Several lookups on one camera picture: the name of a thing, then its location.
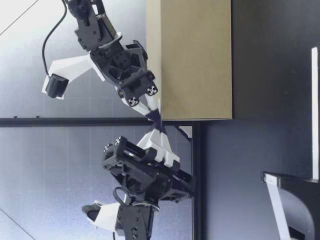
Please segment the gray wall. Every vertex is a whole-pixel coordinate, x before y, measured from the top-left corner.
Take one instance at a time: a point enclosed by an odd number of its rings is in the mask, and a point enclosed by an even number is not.
[[[112,239],[89,223],[81,207],[94,200],[116,202],[116,181],[101,166],[103,148],[119,136],[137,143],[148,128],[1,128],[0,208],[37,240]],[[181,168],[190,173],[191,143],[174,127],[167,131]],[[152,239],[191,240],[191,201],[163,202],[160,208]],[[0,212],[0,239],[30,238]]]
[[[312,176],[318,0],[232,1],[234,118],[207,125],[208,240],[277,240],[261,172]]]
[[[104,0],[103,3],[115,29],[123,34],[122,44],[138,40],[146,46],[145,0]],[[140,117],[125,106],[111,84],[102,82],[93,70],[68,86],[63,101],[41,93],[46,76],[42,44],[63,12],[61,1],[41,0],[0,37],[0,118]],[[77,21],[68,12],[47,42],[48,68],[53,60],[88,54],[80,47],[75,29]]]

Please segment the white panel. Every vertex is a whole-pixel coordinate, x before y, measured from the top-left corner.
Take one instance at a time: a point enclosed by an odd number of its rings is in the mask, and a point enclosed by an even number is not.
[[[280,240],[291,240],[284,208],[282,206],[282,201],[277,186],[277,177],[265,174],[265,182],[268,187]]]
[[[318,107],[318,49],[311,50],[312,60],[312,177],[319,179],[319,107]]]

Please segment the dark wall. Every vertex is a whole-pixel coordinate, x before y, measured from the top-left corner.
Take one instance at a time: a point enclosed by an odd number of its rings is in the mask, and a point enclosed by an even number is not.
[[[276,240],[261,172],[312,177],[311,48],[320,1],[232,1],[234,119],[207,124],[208,240]]]

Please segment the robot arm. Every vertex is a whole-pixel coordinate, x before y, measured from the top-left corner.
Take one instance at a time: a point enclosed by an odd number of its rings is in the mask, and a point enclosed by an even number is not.
[[[102,0],[69,0],[67,4],[78,23],[78,42],[88,55],[54,61],[42,92],[63,99],[67,85],[93,68],[103,82],[114,86],[124,104],[154,122],[137,145],[121,136],[105,146],[103,168],[121,185],[113,192],[118,203],[95,201],[82,211],[93,225],[115,230],[127,240],[149,240],[159,201],[192,197],[194,179],[180,170],[180,158],[172,152],[143,46],[136,40],[121,45],[122,35],[112,26]],[[146,105],[140,101],[142,96]],[[124,201],[117,190],[125,192]]]

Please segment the black plastic part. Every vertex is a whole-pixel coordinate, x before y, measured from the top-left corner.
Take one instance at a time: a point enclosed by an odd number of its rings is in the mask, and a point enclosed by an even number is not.
[[[45,91],[50,98],[54,99],[56,97],[62,97],[66,91],[68,83],[68,79],[56,74],[52,74],[49,77],[49,82]]]
[[[84,212],[89,219],[95,221],[97,219],[100,209],[101,207],[94,203],[92,205],[83,206],[82,212]]]
[[[154,210],[148,206],[121,205],[115,231],[126,240],[149,240],[152,236]]]
[[[296,239],[296,240],[306,239],[306,236],[302,232],[294,229],[293,227],[289,227],[289,233],[290,233],[290,237],[292,237],[293,239]]]
[[[157,151],[144,150],[120,137],[105,151],[103,167],[111,172],[136,202],[154,205],[159,200],[181,201],[194,195],[194,179],[180,170],[179,164],[173,168],[155,161]]]
[[[92,5],[96,5],[97,15]],[[75,31],[78,42],[86,51],[94,50],[116,38],[117,32],[105,14],[101,0],[71,0],[68,8],[78,23]]]
[[[77,19],[88,20],[90,14],[90,3],[87,0],[70,0],[68,9]]]
[[[90,57],[104,78],[119,88],[120,98],[134,107],[144,94],[153,96],[158,92],[155,75],[147,70],[148,55],[138,41],[125,47],[119,41],[92,51]]]

